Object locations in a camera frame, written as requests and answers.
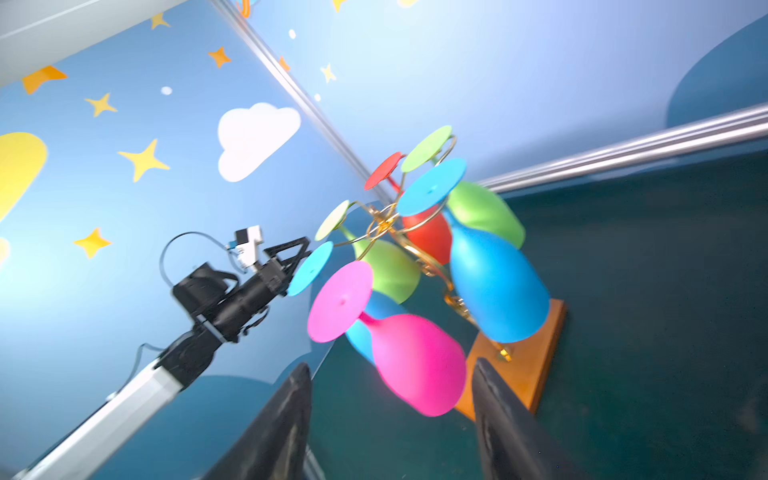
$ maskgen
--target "blue wall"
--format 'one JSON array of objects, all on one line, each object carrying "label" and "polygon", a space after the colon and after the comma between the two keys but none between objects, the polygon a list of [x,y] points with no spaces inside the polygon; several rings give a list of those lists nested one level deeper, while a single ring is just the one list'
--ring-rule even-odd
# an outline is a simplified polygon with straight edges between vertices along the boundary
[{"label": "blue wall", "polygon": [[[765,14],[764,0],[259,0],[250,22],[370,168],[451,124],[480,180],[666,128],[688,71]],[[714,91],[768,85],[765,50],[738,50],[762,66]],[[695,118],[702,101],[674,107]]]},{"label": "blue wall", "polygon": [[[311,236],[344,197],[369,199],[304,116],[250,176],[225,181],[217,169],[222,115],[259,102],[296,105],[204,0],[165,12],[164,22],[147,21],[62,61],[55,68],[66,78],[31,94],[21,82],[0,91],[0,136],[28,132],[48,149],[37,178],[0,219],[11,246],[0,265],[0,465],[8,469],[25,467],[119,388],[139,344],[166,346],[189,328],[157,269],[172,236],[200,230],[228,241],[258,223],[266,244],[277,244]],[[218,68],[208,54],[222,47],[231,62]],[[169,95],[161,93],[166,86]],[[95,118],[85,99],[106,93],[117,112]],[[245,136],[268,140],[259,125]],[[134,165],[118,152],[140,153],[154,139],[154,156],[170,169],[134,182]],[[13,181],[12,166],[0,154],[0,187]],[[95,228],[111,245],[89,259],[74,242]],[[207,240],[184,237],[170,248],[167,271],[178,281],[205,261],[232,270]],[[306,334],[309,305],[310,292],[276,300],[268,320],[220,349],[210,378],[148,425],[104,478],[188,480],[204,472],[287,369],[319,364],[328,345]],[[146,364],[152,355],[144,357]],[[163,458],[151,453],[171,443]]]}]

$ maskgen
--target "metal trim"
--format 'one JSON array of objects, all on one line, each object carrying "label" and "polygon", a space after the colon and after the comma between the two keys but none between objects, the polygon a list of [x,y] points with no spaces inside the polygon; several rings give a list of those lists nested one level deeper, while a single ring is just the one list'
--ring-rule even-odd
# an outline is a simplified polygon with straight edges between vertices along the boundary
[{"label": "metal trim", "polygon": [[478,182],[496,193],[647,164],[768,136],[768,104],[734,111]]},{"label": "metal trim", "polygon": [[[368,167],[355,155],[352,148],[341,138],[339,132],[331,125],[328,119],[323,115],[322,111],[315,105],[312,98],[299,86],[299,84],[290,76],[290,74],[280,66],[280,61],[277,60],[275,54],[266,45],[264,40],[253,30],[248,21],[240,14],[235,5],[230,0],[208,0],[216,10],[224,17],[224,20],[230,25],[230,27],[243,39],[245,44],[256,56],[261,60],[266,69],[280,85],[285,88],[288,94],[299,105],[299,108],[304,114],[310,118],[315,126],[320,130],[320,133],[331,143],[331,145],[338,151],[344,160],[352,167],[352,169],[362,178],[363,181],[368,180],[371,176],[371,172]],[[392,203],[392,198],[389,194],[380,186],[373,189],[376,196],[385,205]]]}]

